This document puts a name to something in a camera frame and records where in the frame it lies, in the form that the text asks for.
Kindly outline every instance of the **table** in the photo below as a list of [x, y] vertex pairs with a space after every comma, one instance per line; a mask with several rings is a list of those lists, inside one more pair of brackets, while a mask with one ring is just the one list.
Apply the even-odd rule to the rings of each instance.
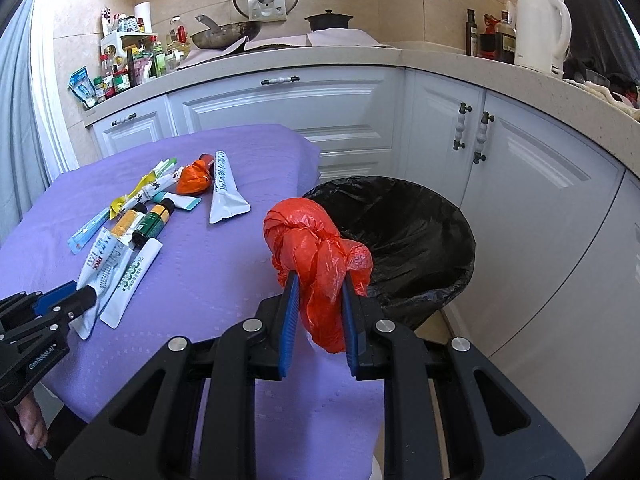
[[[276, 124], [144, 144], [62, 174], [0, 249], [0, 298], [74, 280], [90, 244], [74, 256], [66, 245], [73, 232], [133, 189], [159, 160], [176, 156], [187, 165], [216, 150], [226, 151], [252, 210], [211, 225], [210, 192], [193, 211], [176, 210], [158, 236], [162, 250], [119, 327], [98, 322], [86, 341], [70, 331], [69, 355], [43, 382], [84, 420], [172, 336], [193, 342], [220, 336], [252, 316], [261, 299], [282, 291], [262, 220], [275, 203], [316, 184], [319, 150]], [[382, 422], [382, 384], [357, 383], [344, 354], [327, 354], [305, 334], [299, 323], [288, 377], [256, 385], [258, 478], [366, 480]]]

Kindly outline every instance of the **white cabinet door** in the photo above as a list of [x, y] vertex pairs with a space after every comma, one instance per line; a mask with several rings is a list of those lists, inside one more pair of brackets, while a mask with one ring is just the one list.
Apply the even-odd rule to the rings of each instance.
[[[287, 77], [294, 80], [263, 84]], [[320, 147], [321, 171], [331, 167], [332, 178], [390, 175], [403, 79], [401, 68], [303, 67], [212, 81], [174, 92], [170, 101], [180, 134], [282, 124]]]
[[488, 92], [495, 116], [461, 210], [476, 264], [448, 312], [485, 355], [525, 326], [562, 285], [602, 224], [623, 168], [587, 139]]
[[102, 156], [176, 136], [167, 96], [144, 101], [102, 119], [94, 124], [93, 130]]
[[627, 174], [593, 244], [492, 361], [593, 469], [640, 404], [640, 182]]
[[[484, 89], [407, 70], [405, 94], [398, 176], [460, 206], [471, 171]], [[463, 113], [463, 104], [471, 110], [466, 108]], [[462, 145], [454, 150], [456, 128], [462, 133]]]

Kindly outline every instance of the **silver screw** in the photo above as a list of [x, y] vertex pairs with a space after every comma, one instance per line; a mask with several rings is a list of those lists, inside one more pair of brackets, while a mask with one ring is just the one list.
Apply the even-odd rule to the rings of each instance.
[[376, 328], [379, 332], [393, 332], [396, 329], [396, 324], [390, 319], [380, 319], [376, 323]]
[[471, 343], [463, 337], [455, 337], [451, 340], [451, 347], [458, 352], [466, 352], [471, 348]]
[[258, 330], [262, 328], [262, 322], [259, 319], [255, 319], [255, 317], [252, 317], [251, 319], [247, 319], [244, 323], [242, 323], [242, 328], [246, 332], [258, 332]]
[[174, 337], [167, 345], [171, 352], [180, 352], [187, 348], [187, 340], [183, 337]]

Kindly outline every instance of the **cabinet handle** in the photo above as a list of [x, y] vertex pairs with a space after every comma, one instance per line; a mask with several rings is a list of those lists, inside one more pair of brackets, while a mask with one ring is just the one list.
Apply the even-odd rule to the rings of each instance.
[[138, 116], [138, 114], [130, 114], [129, 117], [124, 117], [122, 119], [116, 119], [115, 121], [113, 121], [113, 123], [111, 123], [111, 126], [118, 126], [118, 124], [126, 123], [127, 121], [135, 119], [137, 116]]
[[260, 84], [262, 86], [281, 85], [283, 83], [295, 83], [296, 81], [300, 81], [300, 78], [297, 75], [292, 75], [290, 77], [275, 77], [274, 79], [265, 79]]
[[453, 139], [453, 151], [458, 149], [465, 149], [465, 143], [460, 142], [462, 140], [462, 134], [465, 133], [465, 114], [471, 111], [471, 106], [467, 106], [466, 103], [460, 103], [460, 111], [458, 112], [458, 124], [456, 124], [456, 136]]
[[482, 150], [484, 149], [484, 143], [486, 142], [486, 130], [489, 125], [489, 121], [494, 122], [495, 117], [489, 112], [483, 112], [482, 119], [480, 119], [480, 128], [476, 135], [476, 145], [474, 146], [474, 164], [479, 164], [481, 160], [483, 162], [486, 161], [486, 155], [482, 154]]

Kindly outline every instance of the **black garbage bin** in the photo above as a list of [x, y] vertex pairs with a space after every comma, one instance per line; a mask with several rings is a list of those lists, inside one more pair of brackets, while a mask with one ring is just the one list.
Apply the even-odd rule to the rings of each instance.
[[459, 208], [431, 189], [354, 176], [325, 182], [305, 197], [324, 207], [344, 238], [369, 248], [369, 295], [393, 321], [415, 330], [471, 279], [471, 228]]

